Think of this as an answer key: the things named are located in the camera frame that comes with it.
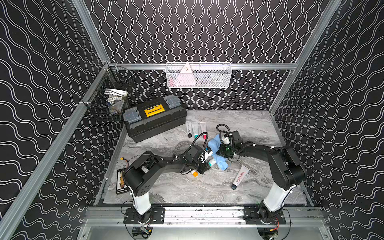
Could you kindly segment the white tube teal cap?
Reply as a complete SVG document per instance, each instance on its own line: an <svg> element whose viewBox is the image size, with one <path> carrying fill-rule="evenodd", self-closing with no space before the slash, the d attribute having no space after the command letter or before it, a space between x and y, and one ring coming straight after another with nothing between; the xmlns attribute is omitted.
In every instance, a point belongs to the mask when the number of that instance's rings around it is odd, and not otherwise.
<svg viewBox="0 0 384 240"><path fill-rule="evenodd" d="M217 161L216 161L214 158L212 158L212 159L208 162L208 164L209 164L210 167L214 166L216 163L217 163Z"/></svg>

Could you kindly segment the white tube pink cap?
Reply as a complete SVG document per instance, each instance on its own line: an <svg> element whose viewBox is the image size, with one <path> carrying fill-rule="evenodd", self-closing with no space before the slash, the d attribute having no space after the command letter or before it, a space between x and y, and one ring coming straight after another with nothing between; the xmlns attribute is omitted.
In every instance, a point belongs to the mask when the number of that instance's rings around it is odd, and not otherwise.
<svg viewBox="0 0 384 240"><path fill-rule="evenodd" d="M207 131L207 124L206 124L206 122L200 122L199 124L200 124L200 128L201 128L201 132L205 133ZM204 138L204 140L206 140L207 139L207 135L204 134L203 138Z"/></svg>

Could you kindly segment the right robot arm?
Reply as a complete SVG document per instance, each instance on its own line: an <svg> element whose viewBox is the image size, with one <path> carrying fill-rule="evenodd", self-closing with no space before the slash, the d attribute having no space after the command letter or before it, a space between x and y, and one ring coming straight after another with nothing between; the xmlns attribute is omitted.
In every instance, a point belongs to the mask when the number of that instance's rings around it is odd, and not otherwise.
<svg viewBox="0 0 384 240"><path fill-rule="evenodd" d="M259 159L269 164L273 186L260 203L260 214L278 213L293 189L307 177L298 156L289 146L269 147L250 141L244 142L237 131L226 133L223 137L218 134L209 144L213 154L217 155L217 163L238 155Z"/></svg>

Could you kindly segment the white tube black cap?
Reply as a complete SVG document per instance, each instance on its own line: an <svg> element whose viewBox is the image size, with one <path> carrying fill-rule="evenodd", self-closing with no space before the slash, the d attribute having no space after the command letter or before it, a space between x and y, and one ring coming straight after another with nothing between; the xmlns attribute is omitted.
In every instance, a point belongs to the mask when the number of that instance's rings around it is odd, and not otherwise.
<svg viewBox="0 0 384 240"><path fill-rule="evenodd" d="M193 132L192 132L192 122L191 121L186 121L186 129L187 129L188 138L191 138L192 135L193 135Z"/></svg>

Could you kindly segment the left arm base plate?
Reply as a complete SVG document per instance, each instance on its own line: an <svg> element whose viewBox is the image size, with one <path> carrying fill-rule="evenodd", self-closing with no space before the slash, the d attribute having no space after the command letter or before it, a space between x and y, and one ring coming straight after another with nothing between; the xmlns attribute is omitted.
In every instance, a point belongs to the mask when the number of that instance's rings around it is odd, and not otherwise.
<svg viewBox="0 0 384 240"><path fill-rule="evenodd" d="M162 225L165 218L165 208L151 207L144 214L140 215L135 208L128 208L125 212L124 224L126 225L143 225L150 223L154 225Z"/></svg>

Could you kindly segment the white tube green cap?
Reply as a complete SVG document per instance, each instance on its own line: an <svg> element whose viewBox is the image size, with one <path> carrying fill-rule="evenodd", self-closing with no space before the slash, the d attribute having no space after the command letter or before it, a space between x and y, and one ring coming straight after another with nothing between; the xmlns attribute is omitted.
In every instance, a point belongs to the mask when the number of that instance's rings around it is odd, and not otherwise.
<svg viewBox="0 0 384 240"><path fill-rule="evenodd" d="M198 135L200 134L199 133L199 124L196 122L192 122L192 129L193 129L194 138L197 138Z"/></svg>

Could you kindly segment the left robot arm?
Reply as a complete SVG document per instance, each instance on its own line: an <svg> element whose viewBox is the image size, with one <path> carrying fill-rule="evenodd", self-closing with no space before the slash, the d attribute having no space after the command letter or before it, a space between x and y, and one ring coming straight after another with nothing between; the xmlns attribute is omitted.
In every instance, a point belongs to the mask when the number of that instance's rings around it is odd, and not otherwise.
<svg viewBox="0 0 384 240"><path fill-rule="evenodd" d="M197 145L191 145L185 152L173 154L172 157L161 157L151 151L140 155L122 173L123 181L132 195L136 213L143 216L149 212L152 207L149 191L162 174L193 174L195 177L202 175L211 168L208 163L211 155L211 148L203 149Z"/></svg>

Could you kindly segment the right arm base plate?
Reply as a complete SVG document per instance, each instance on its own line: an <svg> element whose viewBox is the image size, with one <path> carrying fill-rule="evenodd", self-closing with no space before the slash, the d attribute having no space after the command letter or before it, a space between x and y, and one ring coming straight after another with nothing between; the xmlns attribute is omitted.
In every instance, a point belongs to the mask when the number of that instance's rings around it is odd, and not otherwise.
<svg viewBox="0 0 384 240"><path fill-rule="evenodd" d="M243 220L247 225L285 225L282 209L270 212L266 207L244 208Z"/></svg>

